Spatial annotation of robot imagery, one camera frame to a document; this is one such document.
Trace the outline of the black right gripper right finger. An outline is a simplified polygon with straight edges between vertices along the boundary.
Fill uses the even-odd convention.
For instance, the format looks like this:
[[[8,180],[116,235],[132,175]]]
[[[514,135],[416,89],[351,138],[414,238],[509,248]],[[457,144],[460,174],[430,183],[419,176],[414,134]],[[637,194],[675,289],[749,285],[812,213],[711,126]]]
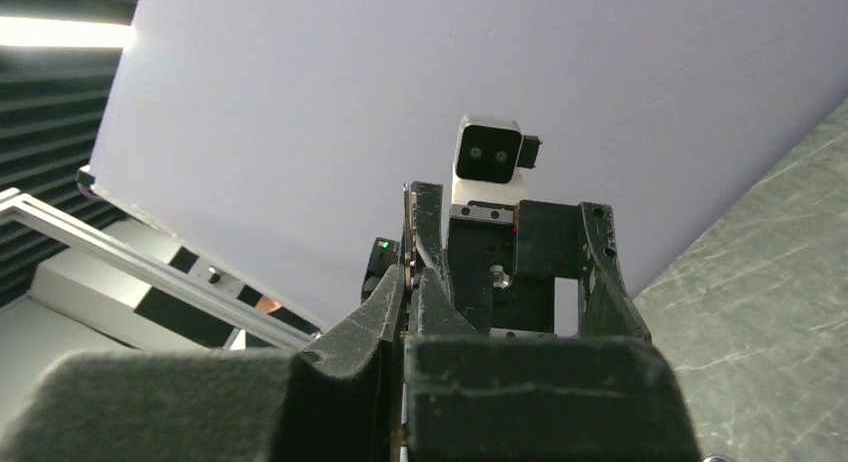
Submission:
[[[406,339],[412,461],[698,461],[662,354],[629,337],[494,338],[424,269]]]

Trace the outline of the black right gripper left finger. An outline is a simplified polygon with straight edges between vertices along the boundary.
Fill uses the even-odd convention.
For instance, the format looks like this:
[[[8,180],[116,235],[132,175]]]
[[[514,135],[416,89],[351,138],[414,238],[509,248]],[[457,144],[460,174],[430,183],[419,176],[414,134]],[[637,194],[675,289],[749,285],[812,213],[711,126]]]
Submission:
[[[41,378],[5,461],[387,461],[404,275],[302,349],[76,352]]]

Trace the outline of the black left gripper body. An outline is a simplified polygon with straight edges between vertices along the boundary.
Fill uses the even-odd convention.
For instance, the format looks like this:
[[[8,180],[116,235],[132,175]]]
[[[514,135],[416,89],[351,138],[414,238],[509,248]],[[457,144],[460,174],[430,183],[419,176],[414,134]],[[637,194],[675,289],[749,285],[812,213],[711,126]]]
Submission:
[[[443,245],[457,312],[483,333],[548,334],[555,325],[558,279],[577,282],[583,228],[578,205],[522,200],[514,206],[450,206]],[[366,301],[397,264],[404,283],[402,238],[375,240],[362,281]]]

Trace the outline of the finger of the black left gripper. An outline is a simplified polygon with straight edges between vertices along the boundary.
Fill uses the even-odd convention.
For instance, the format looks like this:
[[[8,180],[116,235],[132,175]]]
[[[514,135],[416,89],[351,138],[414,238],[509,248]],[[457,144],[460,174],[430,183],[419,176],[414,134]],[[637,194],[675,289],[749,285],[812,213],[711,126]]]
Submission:
[[[443,245],[443,186],[427,182],[407,182],[403,187],[402,263],[408,293],[420,282],[425,268],[435,278],[448,300],[452,283]]]
[[[624,283],[612,208],[579,204],[583,228],[582,261],[578,278],[578,336],[621,336],[651,341],[651,332]]]

